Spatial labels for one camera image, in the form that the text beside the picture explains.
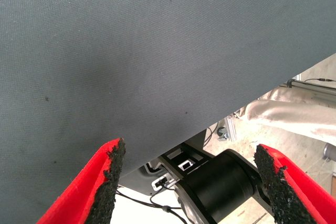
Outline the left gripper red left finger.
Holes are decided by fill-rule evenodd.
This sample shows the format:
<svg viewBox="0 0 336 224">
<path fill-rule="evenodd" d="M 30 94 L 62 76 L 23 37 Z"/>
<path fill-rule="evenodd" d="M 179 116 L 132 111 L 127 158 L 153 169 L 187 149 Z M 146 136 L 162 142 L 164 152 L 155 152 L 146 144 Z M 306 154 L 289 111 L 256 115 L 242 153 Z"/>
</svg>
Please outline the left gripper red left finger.
<svg viewBox="0 0 336 224">
<path fill-rule="evenodd" d="M 103 144 L 38 223 L 110 223 L 122 172 L 125 142 Z"/>
</svg>

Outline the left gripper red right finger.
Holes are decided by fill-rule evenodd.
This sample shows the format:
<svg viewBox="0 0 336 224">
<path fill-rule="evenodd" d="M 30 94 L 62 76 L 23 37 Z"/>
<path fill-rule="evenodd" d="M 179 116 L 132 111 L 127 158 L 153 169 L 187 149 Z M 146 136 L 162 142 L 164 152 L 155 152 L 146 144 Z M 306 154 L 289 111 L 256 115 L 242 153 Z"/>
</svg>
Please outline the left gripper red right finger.
<svg viewBox="0 0 336 224">
<path fill-rule="evenodd" d="M 275 223 L 335 223 L 335 199 L 286 155 L 259 144 L 254 159 Z"/>
</svg>

